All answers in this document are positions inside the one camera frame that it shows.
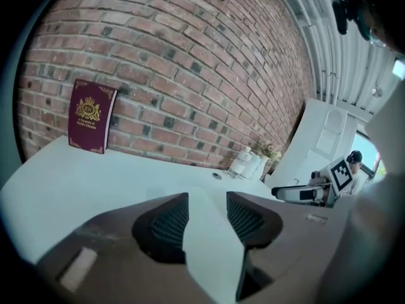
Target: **white table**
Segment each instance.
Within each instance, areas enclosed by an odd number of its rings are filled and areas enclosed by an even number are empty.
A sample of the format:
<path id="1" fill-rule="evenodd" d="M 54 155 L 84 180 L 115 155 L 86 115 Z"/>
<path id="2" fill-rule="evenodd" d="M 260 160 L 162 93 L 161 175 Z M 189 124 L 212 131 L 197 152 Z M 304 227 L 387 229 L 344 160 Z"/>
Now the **white table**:
<path id="1" fill-rule="evenodd" d="M 218 173 L 222 180 L 213 178 Z M 233 303 L 243 246 L 227 220 L 226 192 L 277 200 L 260 181 L 225 172 L 127 155 L 104 155 L 58 138 L 29 159 L 0 191 L 0 210 L 20 256 L 35 264 L 92 217 L 124 206 L 189 193 L 183 248 L 193 278 L 218 303 Z M 215 280 L 208 276 L 217 276 Z"/>

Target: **book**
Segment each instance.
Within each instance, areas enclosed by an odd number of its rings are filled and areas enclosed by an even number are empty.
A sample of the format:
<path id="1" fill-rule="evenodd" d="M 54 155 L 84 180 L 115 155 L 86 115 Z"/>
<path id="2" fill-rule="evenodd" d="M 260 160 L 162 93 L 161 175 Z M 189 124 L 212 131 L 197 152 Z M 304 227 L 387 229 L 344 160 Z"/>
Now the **book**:
<path id="1" fill-rule="evenodd" d="M 70 146 L 104 154 L 116 94 L 106 85 L 76 79 L 68 119 Z"/>

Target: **baseball cap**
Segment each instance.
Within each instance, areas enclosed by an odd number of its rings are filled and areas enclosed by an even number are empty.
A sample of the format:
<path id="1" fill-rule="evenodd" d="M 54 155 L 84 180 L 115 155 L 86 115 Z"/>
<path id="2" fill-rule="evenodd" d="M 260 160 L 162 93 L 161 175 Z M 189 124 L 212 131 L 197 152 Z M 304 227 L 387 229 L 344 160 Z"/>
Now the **baseball cap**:
<path id="1" fill-rule="evenodd" d="M 352 158 L 350 163 L 352 164 L 359 163 L 363 160 L 363 155 L 361 154 L 360 151 L 352 151 L 352 153 L 350 153 L 350 156 Z"/>

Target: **person wearing black cap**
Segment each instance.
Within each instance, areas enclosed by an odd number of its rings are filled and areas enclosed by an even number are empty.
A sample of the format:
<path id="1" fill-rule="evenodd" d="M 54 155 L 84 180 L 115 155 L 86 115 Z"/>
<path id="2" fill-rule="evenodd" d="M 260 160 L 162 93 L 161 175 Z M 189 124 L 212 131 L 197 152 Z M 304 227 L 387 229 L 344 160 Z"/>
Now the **person wearing black cap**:
<path id="1" fill-rule="evenodd" d="M 344 193 L 355 195 L 358 192 L 357 186 L 359 179 L 357 173 L 361 168 L 362 160 L 363 155 L 361 154 L 360 151 L 352 151 L 350 155 L 346 158 L 346 161 L 349 163 L 350 171 L 353 174 L 353 183 L 344 191 Z"/>

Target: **white bottle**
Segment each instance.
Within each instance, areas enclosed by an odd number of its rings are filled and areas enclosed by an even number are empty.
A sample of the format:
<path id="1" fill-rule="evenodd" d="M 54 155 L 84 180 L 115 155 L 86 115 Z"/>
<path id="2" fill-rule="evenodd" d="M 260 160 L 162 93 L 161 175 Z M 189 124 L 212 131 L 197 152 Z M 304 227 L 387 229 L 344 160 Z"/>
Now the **white bottle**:
<path id="1" fill-rule="evenodd" d="M 238 153 L 237 157 L 232 161 L 232 164 L 227 171 L 227 174 L 230 177 L 236 178 L 239 174 L 242 173 L 242 171 L 246 167 L 246 163 L 249 162 L 252 158 L 250 151 L 250 147 L 246 146 L 245 149 Z"/>

